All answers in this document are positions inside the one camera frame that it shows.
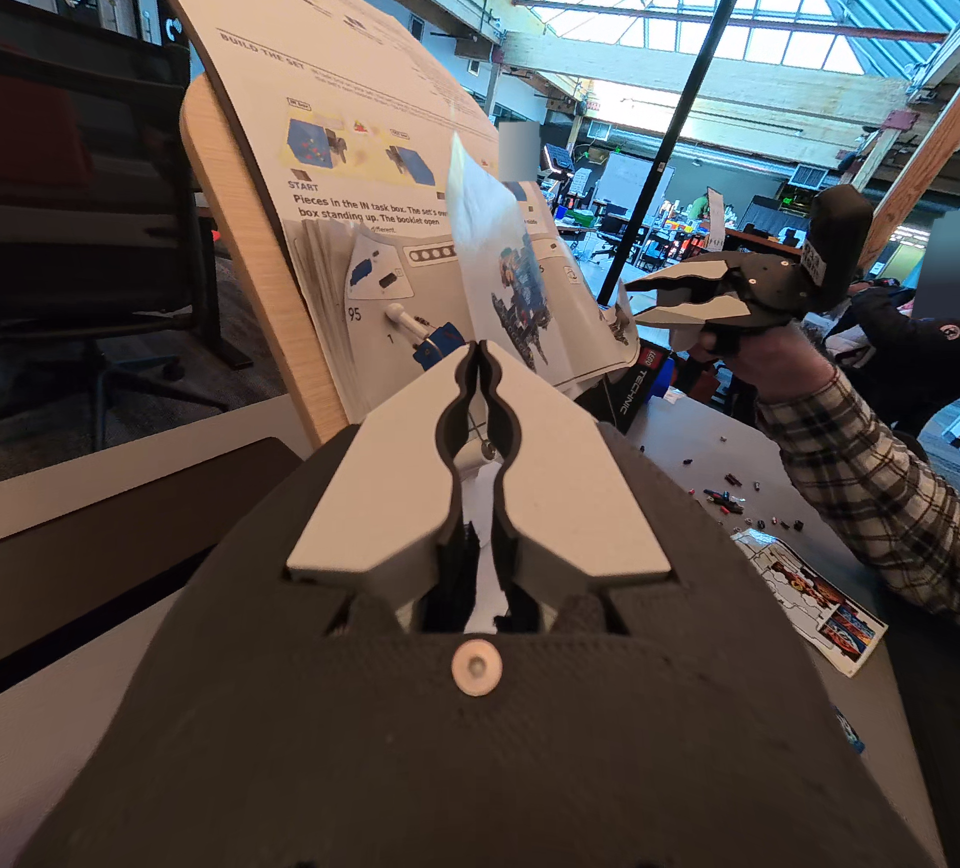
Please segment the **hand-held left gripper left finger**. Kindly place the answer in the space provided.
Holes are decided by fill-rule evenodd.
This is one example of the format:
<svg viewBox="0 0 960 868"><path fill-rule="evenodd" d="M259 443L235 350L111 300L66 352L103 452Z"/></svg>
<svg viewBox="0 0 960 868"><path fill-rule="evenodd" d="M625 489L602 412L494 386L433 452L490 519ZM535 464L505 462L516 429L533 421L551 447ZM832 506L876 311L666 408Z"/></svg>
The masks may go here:
<svg viewBox="0 0 960 868"><path fill-rule="evenodd" d="M358 427L286 562L295 581L399 610L440 581L463 524L455 457L470 441L478 344L456 349Z"/></svg>

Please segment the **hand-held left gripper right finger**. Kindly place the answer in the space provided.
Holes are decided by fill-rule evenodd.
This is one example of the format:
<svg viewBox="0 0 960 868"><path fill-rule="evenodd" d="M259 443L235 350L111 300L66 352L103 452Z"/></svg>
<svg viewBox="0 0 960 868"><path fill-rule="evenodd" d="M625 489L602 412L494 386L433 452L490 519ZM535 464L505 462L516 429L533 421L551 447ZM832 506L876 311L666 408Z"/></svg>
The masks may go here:
<svg viewBox="0 0 960 868"><path fill-rule="evenodd" d="M478 386L501 457L490 544L516 622L539 624L542 607L672 574L602 424L489 341L478 345Z"/></svg>

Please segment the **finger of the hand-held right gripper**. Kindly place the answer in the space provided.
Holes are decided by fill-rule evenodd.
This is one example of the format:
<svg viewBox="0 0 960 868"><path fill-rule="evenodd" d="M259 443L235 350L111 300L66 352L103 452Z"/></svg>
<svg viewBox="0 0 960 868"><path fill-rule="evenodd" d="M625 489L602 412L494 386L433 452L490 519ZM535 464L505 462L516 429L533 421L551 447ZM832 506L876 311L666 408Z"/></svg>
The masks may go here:
<svg viewBox="0 0 960 868"><path fill-rule="evenodd" d="M629 293L655 293L657 300L712 300L735 295L724 255L699 255L624 283Z"/></svg>
<svg viewBox="0 0 960 868"><path fill-rule="evenodd" d="M749 317L751 308L734 294L720 294L694 302L687 290L659 290L654 306L636 313L642 327L660 329L697 328L707 323Z"/></svg>

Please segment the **person's right forearm plaid sleeve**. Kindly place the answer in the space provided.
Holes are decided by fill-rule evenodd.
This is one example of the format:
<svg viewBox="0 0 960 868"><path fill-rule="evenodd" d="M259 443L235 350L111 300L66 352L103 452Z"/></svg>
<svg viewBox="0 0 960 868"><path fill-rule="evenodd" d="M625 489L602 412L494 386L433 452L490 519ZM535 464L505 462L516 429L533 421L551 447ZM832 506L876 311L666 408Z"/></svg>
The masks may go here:
<svg viewBox="0 0 960 868"><path fill-rule="evenodd" d="M839 371L810 395L756 411L794 487L856 558L894 594L958 623L958 493Z"/></svg>

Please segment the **person's right hand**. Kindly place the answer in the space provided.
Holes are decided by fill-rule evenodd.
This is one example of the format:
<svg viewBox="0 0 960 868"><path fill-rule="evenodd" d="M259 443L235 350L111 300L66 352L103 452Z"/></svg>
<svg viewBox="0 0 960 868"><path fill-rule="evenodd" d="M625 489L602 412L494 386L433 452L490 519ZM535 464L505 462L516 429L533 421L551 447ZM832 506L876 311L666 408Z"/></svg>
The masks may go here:
<svg viewBox="0 0 960 868"><path fill-rule="evenodd" d="M823 391L836 376L824 358L795 324L774 327L761 334L741 336L738 349L721 353L716 334L702 332L688 350L697 361L721 360L743 382L751 385L767 405L792 404Z"/></svg>

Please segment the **black toy set box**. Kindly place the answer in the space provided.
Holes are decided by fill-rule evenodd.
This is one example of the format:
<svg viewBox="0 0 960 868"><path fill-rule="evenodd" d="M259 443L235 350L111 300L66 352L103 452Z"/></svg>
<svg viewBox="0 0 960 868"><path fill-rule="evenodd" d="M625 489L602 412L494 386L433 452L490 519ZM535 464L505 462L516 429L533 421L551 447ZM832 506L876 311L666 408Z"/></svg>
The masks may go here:
<svg viewBox="0 0 960 868"><path fill-rule="evenodd" d="M671 370L673 354L669 348L642 339L637 360L627 369L603 375L592 387L574 400L598 422L626 434L635 418L654 393L654 387L666 368Z"/></svg>

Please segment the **white whiteboard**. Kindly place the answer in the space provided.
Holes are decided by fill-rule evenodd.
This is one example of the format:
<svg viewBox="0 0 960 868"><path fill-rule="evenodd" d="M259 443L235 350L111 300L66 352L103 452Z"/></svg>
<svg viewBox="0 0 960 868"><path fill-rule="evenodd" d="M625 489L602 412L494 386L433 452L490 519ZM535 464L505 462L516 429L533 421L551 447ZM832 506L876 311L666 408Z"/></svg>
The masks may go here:
<svg viewBox="0 0 960 868"><path fill-rule="evenodd" d="M596 183L594 201L622 208L628 216L631 215L652 168L649 160L624 153L610 153ZM651 204L644 215L645 220L652 219L659 211L674 172L674 166L664 168Z"/></svg>

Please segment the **scattered small toy pieces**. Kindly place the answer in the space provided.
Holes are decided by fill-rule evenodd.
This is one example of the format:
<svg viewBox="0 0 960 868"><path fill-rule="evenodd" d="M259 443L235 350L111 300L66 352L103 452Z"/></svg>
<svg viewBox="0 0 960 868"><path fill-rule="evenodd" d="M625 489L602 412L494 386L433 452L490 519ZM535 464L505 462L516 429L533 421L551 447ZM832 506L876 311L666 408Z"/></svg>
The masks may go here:
<svg viewBox="0 0 960 868"><path fill-rule="evenodd" d="M638 445L731 535L754 529L791 540L815 521L779 457L759 442L650 434Z"/></svg>

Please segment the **black stand pole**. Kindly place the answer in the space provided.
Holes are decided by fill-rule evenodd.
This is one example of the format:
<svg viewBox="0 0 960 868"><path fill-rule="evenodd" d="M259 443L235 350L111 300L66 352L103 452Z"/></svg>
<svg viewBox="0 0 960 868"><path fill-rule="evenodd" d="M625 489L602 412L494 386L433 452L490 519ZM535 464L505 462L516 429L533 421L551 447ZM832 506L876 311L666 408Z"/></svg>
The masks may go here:
<svg viewBox="0 0 960 868"><path fill-rule="evenodd" d="M714 58L716 48L733 14L736 1L737 0L719 0L716 5L711 21L707 27L708 29L702 46L694 59L687 81L680 92L678 103L669 121L666 133L654 155L651 170L639 192L630 219L618 241L610 267L599 289L597 302L603 308L610 306L614 302L622 270L630 256L633 245L642 231L644 215L647 213L654 199L666 165L680 137L680 132L690 115L690 110L700 92L703 80L707 74L706 72Z"/></svg>

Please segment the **colourful sticker sheet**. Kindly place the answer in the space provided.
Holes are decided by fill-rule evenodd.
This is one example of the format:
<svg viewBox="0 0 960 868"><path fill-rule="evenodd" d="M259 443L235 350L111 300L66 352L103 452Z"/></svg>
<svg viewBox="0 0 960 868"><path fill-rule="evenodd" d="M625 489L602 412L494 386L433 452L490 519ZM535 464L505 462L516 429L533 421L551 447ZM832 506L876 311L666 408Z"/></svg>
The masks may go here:
<svg viewBox="0 0 960 868"><path fill-rule="evenodd" d="M774 594L794 630L846 678L855 677L888 625L840 591L771 533L736 529L732 540Z"/></svg>

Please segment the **light wooden board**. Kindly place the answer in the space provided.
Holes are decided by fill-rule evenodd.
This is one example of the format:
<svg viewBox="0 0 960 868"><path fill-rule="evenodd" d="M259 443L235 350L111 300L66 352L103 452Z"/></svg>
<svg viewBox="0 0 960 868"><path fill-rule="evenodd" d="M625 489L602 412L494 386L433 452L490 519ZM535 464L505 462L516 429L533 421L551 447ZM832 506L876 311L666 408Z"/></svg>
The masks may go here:
<svg viewBox="0 0 960 868"><path fill-rule="evenodd" d="M311 450L349 425L312 320L251 172L208 78L180 111L187 157L233 258Z"/></svg>

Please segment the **black office chair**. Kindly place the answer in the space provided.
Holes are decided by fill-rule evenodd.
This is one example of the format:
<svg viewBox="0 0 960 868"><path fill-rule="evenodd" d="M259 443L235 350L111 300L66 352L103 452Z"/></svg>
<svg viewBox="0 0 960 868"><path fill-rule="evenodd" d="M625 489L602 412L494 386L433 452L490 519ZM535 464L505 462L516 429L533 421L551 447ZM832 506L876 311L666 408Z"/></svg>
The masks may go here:
<svg viewBox="0 0 960 868"><path fill-rule="evenodd" d="M83 395L93 451L118 393L229 405L175 387L175 355L110 360L107 339L188 332L229 367L214 242L180 131L183 46L1 0L2 345L76 343L15 378L2 419Z"/></svg>

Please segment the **large printed instruction sheet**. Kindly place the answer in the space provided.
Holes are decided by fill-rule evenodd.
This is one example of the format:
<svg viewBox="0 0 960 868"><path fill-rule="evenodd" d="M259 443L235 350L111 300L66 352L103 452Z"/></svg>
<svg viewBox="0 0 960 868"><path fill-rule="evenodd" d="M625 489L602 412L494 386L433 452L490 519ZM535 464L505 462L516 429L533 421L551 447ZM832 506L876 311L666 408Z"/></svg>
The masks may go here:
<svg viewBox="0 0 960 868"><path fill-rule="evenodd" d="M306 298L293 229L450 233L452 142L498 176L498 131L395 18L364 0L167 0Z"/></svg>

